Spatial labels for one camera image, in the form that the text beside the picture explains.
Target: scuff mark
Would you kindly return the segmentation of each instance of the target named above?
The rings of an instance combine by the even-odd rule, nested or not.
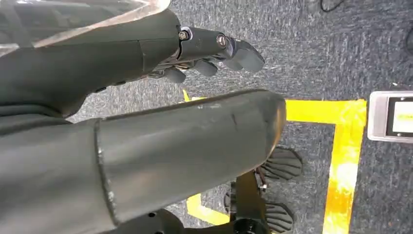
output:
[[[235,118],[235,115],[231,114],[231,118],[232,118],[232,122],[234,122],[235,124],[235,130],[238,131],[238,123],[237,123],[237,119]]]

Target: floor marking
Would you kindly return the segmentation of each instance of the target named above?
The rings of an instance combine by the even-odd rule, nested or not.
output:
[[[204,98],[189,98],[183,92],[185,101]],[[348,234],[367,103],[365,100],[287,100],[286,103],[288,121],[336,125],[322,234]],[[213,225],[229,221],[228,215],[202,206],[201,194],[188,198],[187,208],[191,216]]]

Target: black wire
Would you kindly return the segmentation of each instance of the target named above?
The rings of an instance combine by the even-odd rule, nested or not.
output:
[[[337,5],[335,5],[333,8],[330,8],[330,9],[326,10],[326,9],[324,8],[324,6],[323,6],[323,0],[320,0],[320,8],[321,8],[321,10],[322,10],[323,12],[329,13],[329,12],[332,12],[332,11],[336,10],[337,7],[339,7],[343,2],[344,2],[344,0],[341,0],[341,1],[340,1],[339,3],[337,3]]]

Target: transparent plastic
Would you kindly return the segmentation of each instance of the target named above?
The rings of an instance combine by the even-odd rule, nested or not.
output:
[[[170,0],[0,0],[0,56],[164,11]]]

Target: metal screw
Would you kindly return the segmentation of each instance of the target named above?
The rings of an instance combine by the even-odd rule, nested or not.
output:
[[[178,33],[179,40],[188,40],[189,34],[187,31],[181,31]]]
[[[259,188],[262,189],[262,190],[266,190],[268,188],[268,185],[263,184],[263,185],[260,185]]]
[[[217,36],[217,43],[221,46],[221,47],[226,47],[226,37],[222,34]]]

